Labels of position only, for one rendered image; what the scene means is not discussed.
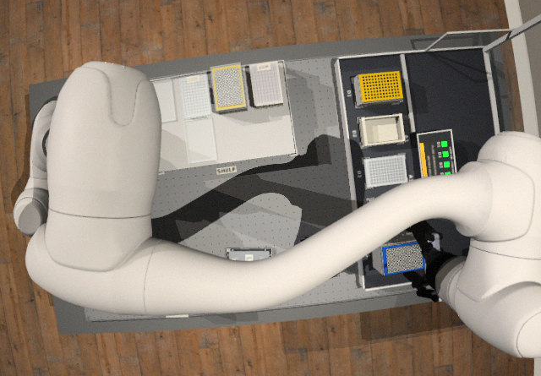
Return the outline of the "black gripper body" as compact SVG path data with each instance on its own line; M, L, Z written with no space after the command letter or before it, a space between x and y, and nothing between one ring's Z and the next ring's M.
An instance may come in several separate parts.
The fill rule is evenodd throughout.
M431 248L431 250L428 252L428 256L430 257L430 261L428 265L426 265L426 280L429 283L429 285L436 290L435 288L435 277L436 274L441 267L441 265L448 259L451 259L455 257L456 255L453 253L447 253L443 250L442 247L440 247L440 251L437 251L436 248Z

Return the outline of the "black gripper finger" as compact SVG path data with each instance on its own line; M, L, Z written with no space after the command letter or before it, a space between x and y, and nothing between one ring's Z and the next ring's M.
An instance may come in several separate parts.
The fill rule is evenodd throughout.
M421 254L425 259L425 263L428 264L430 261L430 257L427 254L429 250L436 248L437 251L440 251L440 239L443 239L442 233L437 232L427 221L420 221L405 230L414 235L418 245L422 249Z
M426 286L429 284L426 281L426 275L423 275L422 277L421 275L416 273L414 270L403 272L403 275L412 282L412 288L418 289L417 290L418 297L430 298L433 302L442 302L442 300L439 298L435 290L426 289Z

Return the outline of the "dark grey rectangular nest with label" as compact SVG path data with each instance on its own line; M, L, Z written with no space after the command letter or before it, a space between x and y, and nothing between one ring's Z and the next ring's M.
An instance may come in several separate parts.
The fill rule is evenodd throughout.
M307 238L309 238L311 236L313 236L313 235L305 236L305 237L298 237L298 243L302 242L303 240L305 240L305 239L307 239Z

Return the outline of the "clear plastic lid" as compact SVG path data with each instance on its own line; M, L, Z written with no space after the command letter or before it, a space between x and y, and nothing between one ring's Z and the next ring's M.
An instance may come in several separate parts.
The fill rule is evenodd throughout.
M219 161L213 117L183 121L189 164Z
M161 124L178 122L178 111L173 79L152 81L161 109Z
M247 108L241 63L210 67L216 112Z

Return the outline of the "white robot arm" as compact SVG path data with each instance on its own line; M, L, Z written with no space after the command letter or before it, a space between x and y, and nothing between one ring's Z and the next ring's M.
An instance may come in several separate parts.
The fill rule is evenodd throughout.
M57 101L42 107L33 131L30 178L14 222L31 237L30 278L66 302L158 317L271 308L408 227L441 218L471 238L467 256L439 268L439 298L490 345L513 357L541 358L536 135L498 133L459 172L403 183L288 250L242 261L152 237L161 109L142 71L85 63Z

